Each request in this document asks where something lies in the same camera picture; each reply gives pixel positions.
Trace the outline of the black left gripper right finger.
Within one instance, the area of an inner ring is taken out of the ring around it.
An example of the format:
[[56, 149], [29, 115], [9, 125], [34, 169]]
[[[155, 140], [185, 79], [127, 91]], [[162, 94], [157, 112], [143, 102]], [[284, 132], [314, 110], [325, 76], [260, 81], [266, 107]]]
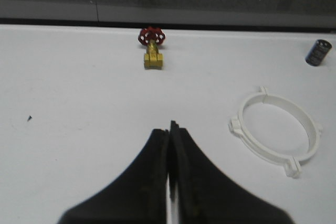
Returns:
[[175, 121], [170, 127], [170, 155], [178, 223], [293, 223], [284, 210], [222, 173]]

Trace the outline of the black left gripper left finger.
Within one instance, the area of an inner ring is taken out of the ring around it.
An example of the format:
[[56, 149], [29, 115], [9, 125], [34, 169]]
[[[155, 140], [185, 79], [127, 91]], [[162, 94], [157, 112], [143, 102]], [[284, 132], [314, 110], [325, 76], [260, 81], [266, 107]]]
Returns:
[[166, 223], [168, 131], [154, 129], [129, 167], [59, 223]]

